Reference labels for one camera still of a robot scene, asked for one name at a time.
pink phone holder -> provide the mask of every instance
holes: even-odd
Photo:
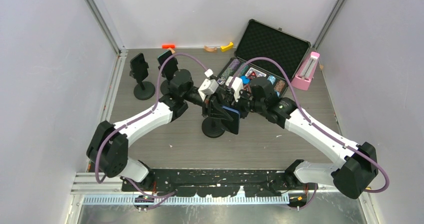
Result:
[[[315,68],[318,65],[318,58],[320,54],[317,52],[311,52],[309,58],[306,58],[305,61],[300,66],[291,85],[300,90],[308,90],[309,85],[314,78]]]

open case lid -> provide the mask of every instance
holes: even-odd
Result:
[[[247,28],[235,51],[235,56],[242,60],[256,57],[268,57],[275,60],[292,78],[302,59],[308,53],[310,43],[283,31],[264,25],[256,20],[249,20]],[[284,79],[280,70],[268,61],[255,61],[252,65]]]

wooden floor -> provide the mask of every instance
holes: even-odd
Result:
[[[178,49],[198,58],[215,74],[225,66],[234,52],[206,53],[203,49]],[[149,63],[146,80],[156,83],[158,77],[157,56],[162,49],[130,50],[120,80],[111,123],[127,119],[152,106],[154,97],[140,101],[133,95],[135,79],[129,76],[130,60],[144,53]],[[205,79],[202,68],[191,59],[178,56],[178,67],[191,72],[195,85]],[[319,68],[308,91],[296,90],[303,108],[315,119],[337,132],[333,108],[328,97],[323,75]],[[290,91],[285,96],[291,97]],[[176,121],[159,127],[139,139],[129,149],[129,156],[142,160],[150,167],[161,168],[249,168],[284,169],[294,160],[329,162],[325,155],[299,136],[269,123],[258,114],[250,113],[241,120],[239,135],[225,133],[210,139],[201,130],[201,109],[189,103],[189,109]]]

blue phone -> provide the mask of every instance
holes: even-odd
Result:
[[[226,131],[238,135],[240,128],[240,112],[227,106],[222,107],[232,117],[233,121],[222,120],[221,123],[223,124]]]

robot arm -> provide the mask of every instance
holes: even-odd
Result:
[[[375,148],[371,144],[365,142],[363,145],[359,145],[348,140],[319,123],[305,109],[302,110],[311,120],[311,123],[316,124],[332,137],[341,140],[346,146],[350,146],[377,161]],[[273,108],[272,113],[277,116],[277,124],[280,127],[305,139],[324,153],[332,162],[326,164],[296,160],[286,170],[288,183],[293,186],[296,186],[296,182],[333,185],[344,195],[356,199],[377,176],[378,170],[368,161],[321,133],[305,120],[293,100],[282,98]]]
[[[153,108],[146,109],[145,111],[135,115],[124,121],[114,123],[114,126],[127,125],[128,122],[139,118],[142,115],[147,115]],[[163,102],[159,102],[151,114],[148,114],[143,121],[135,122],[134,124],[122,129],[120,134],[126,135],[128,140],[128,148],[134,144],[136,140],[158,128],[159,126],[166,125],[172,121],[173,113],[169,106]],[[118,174],[123,177],[133,179],[136,182],[141,182],[146,178],[149,169],[141,162],[128,157],[125,168]]]

